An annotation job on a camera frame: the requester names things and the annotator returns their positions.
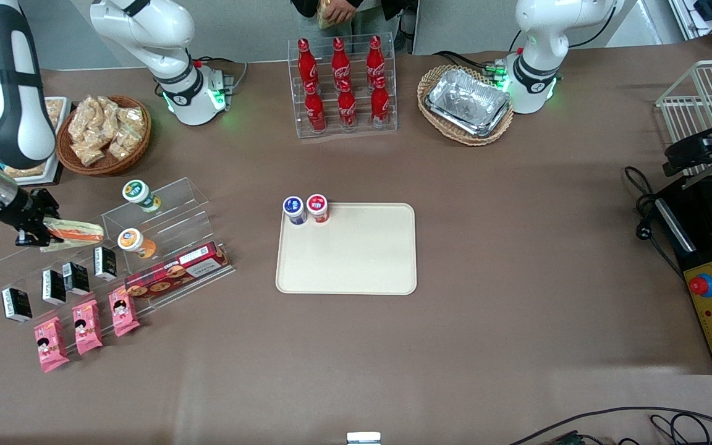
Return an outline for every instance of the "robotic arm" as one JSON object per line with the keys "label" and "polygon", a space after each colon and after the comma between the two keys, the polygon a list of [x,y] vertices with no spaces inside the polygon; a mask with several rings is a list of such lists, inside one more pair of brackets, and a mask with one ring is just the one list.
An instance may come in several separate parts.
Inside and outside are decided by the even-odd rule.
{"label": "robotic arm", "polygon": [[[39,166],[54,152],[32,32],[17,0],[0,0],[0,163]],[[45,189],[31,193],[0,170],[0,221],[19,232],[17,245],[48,245],[43,216],[58,218]]]}
{"label": "robotic arm", "polygon": [[604,22],[624,1],[518,0],[515,19],[526,33],[526,44],[522,53],[506,59],[514,112],[528,114],[543,107],[569,49],[566,29]]}
{"label": "robotic arm", "polygon": [[169,110],[187,125],[201,125],[226,110],[223,73],[195,64],[187,45],[194,20],[171,0],[94,0],[93,28],[130,51],[164,88]]}

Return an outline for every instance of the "coca-cola bottle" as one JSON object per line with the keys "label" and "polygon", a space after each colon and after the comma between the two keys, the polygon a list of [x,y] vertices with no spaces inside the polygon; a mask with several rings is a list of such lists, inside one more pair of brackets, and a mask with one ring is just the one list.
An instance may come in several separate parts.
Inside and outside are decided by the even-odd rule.
{"label": "coca-cola bottle", "polygon": [[317,81],[317,62],[315,57],[309,53],[309,42],[306,39],[299,39],[299,74],[302,76],[304,90],[306,90],[307,84],[311,84],[315,87],[315,91],[320,93]]}
{"label": "coca-cola bottle", "polygon": [[331,58],[331,72],[334,74],[334,88],[340,91],[340,83],[350,81],[350,60],[345,54],[345,42],[341,37],[334,37],[334,57]]}
{"label": "coca-cola bottle", "polygon": [[375,87],[375,79],[384,75],[384,53],[381,51],[381,37],[370,37],[370,53],[367,54],[367,90]]}
{"label": "coca-cola bottle", "polygon": [[353,132],[356,129],[356,98],[350,92],[350,79],[342,79],[339,89],[339,122],[343,130]]}
{"label": "coca-cola bottle", "polygon": [[319,135],[326,130],[326,116],[323,111],[323,101],[320,96],[317,95],[317,90],[314,84],[305,85],[306,99],[304,99],[304,106],[307,110],[307,117],[309,118],[309,126],[311,127],[311,132]]}
{"label": "coca-cola bottle", "polygon": [[373,114],[370,120],[373,127],[383,129],[389,121],[389,93],[386,92],[386,78],[380,76],[375,78],[375,90],[371,98]]}

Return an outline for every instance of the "hand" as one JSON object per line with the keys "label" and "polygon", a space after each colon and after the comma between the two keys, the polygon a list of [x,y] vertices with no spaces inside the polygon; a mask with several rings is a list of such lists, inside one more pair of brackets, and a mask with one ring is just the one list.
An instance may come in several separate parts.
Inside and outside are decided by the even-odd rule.
{"label": "hand", "polygon": [[347,22],[356,14],[356,7],[348,3],[347,0],[331,0],[326,6],[323,18],[330,23]]}

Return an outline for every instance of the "foil container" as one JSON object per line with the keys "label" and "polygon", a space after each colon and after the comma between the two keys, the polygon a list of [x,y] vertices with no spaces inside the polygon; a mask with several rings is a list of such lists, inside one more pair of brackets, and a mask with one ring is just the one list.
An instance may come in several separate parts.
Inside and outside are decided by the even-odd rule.
{"label": "foil container", "polygon": [[509,110],[509,96],[465,70],[448,70],[425,98],[427,108],[471,135],[491,135]]}

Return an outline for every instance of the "table surface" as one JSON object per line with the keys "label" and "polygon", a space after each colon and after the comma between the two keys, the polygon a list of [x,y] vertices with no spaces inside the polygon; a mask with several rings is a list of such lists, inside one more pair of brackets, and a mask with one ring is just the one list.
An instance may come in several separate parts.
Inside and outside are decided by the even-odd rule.
{"label": "table surface", "polygon": [[[63,217],[120,205],[133,177],[157,187],[187,176],[238,270],[48,375],[0,301],[0,444],[342,443],[365,430],[387,444],[508,443],[616,405],[712,414],[689,297],[635,238],[636,193],[621,181],[633,164],[666,184],[653,102],[700,59],[712,39],[572,51],[545,109],[481,148],[418,112],[416,83],[435,57],[397,60],[398,132],[311,141],[296,138],[283,63],[250,66],[232,111],[201,127],[169,115],[145,70],[45,73],[47,95],[130,95],[155,122],[125,174],[65,172],[51,188]],[[281,294],[280,205],[313,192],[412,205],[416,291]],[[0,257],[12,236],[0,228]],[[576,428],[660,441],[640,412]]]}

